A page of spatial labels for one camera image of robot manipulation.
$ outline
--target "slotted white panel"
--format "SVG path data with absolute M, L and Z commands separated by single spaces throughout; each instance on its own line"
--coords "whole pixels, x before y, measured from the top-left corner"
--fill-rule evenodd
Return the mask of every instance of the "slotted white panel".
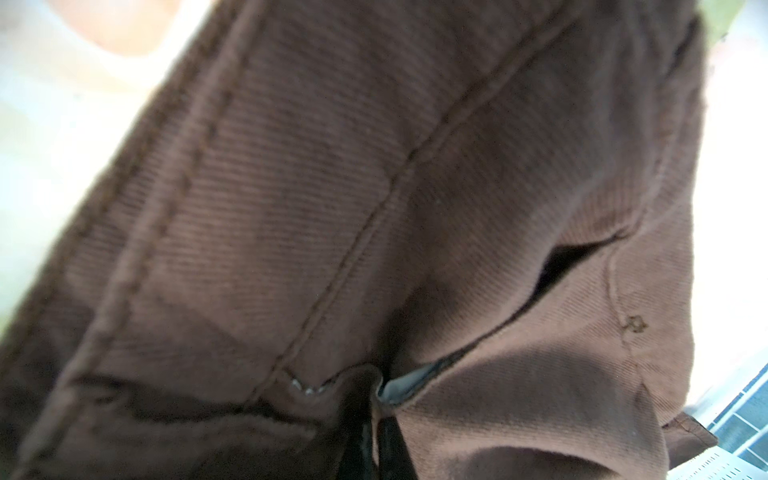
M 720 447 L 670 471 L 667 480 L 768 480 L 768 473 Z

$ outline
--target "brown fabric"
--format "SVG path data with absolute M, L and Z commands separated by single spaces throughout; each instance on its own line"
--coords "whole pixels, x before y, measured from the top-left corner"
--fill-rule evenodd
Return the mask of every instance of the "brown fabric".
M 670 453 L 670 470 L 717 445 L 717 437 L 687 413 L 681 413 L 662 429 Z
M 225 0 L 2 346 L 16 478 L 663 478 L 691 367 L 687 0 Z

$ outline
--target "ribbed corduroy texture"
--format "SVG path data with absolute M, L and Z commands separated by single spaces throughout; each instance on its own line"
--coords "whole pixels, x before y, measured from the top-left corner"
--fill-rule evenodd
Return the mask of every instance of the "ribbed corduroy texture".
M 332 478 L 468 346 L 397 411 L 422 480 L 663 478 L 693 8 L 222 2 L 5 339 L 17 478 Z

